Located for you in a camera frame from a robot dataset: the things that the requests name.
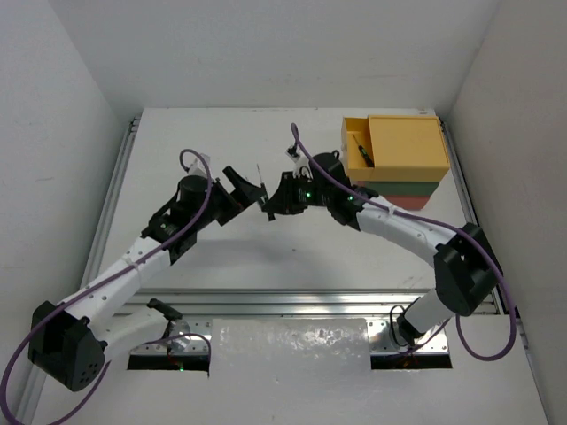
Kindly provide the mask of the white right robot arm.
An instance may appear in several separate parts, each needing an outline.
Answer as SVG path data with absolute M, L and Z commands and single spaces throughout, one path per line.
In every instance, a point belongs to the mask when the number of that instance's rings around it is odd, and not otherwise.
M 472 315 L 496 286 L 498 266 L 487 264 L 493 251 L 479 226 L 468 223 L 451 230 L 412 220 L 375 191 L 353 185 L 336 152 L 301 158 L 298 170 L 282 173 L 262 210 L 273 219 L 302 213 L 309 206 L 324 207 L 339 224 L 382 237 L 433 268 L 434 288 L 412 302 L 392 326 L 398 346 L 415 344 L 456 315 Z

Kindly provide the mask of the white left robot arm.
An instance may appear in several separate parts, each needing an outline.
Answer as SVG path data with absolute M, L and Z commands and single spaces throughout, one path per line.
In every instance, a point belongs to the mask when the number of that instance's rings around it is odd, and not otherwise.
M 263 184 L 251 184 L 231 166 L 223 173 L 232 191 L 218 180 L 208 181 L 201 172 L 183 177 L 174 195 L 117 261 L 60 304 L 39 305 L 32 316 L 28 359 L 76 392 L 90 385 L 111 359 L 182 328 L 182 314 L 156 298 L 129 318 L 112 317 L 183 256 L 196 243 L 198 231 L 212 222 L 223 226 L 249 206 L 267 201 Z

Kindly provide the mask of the yellow top drawer box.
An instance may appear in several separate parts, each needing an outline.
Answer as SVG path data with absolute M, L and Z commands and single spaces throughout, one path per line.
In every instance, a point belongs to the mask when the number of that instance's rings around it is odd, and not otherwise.
M 367 167 L 355 135 L 374 162 Z M 369 115 L 345 117 L 341 128 L 343 163 L 353 181 L 440 182 L 450 168 L 436 116 Z

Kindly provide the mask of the green drawer box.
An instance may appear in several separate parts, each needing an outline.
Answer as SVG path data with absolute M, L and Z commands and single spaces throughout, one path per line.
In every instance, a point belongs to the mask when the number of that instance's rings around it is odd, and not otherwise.
M 359 182 L 383 197 L 430 197 L 439 182 Z

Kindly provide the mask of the red bottom drawer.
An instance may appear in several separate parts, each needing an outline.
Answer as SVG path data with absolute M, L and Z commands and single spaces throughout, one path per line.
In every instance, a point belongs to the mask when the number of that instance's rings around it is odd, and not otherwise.
M 386 198 L 390 203 L 409 211 L 420 211 L 430 201 L 430 197 L 393 196 Z

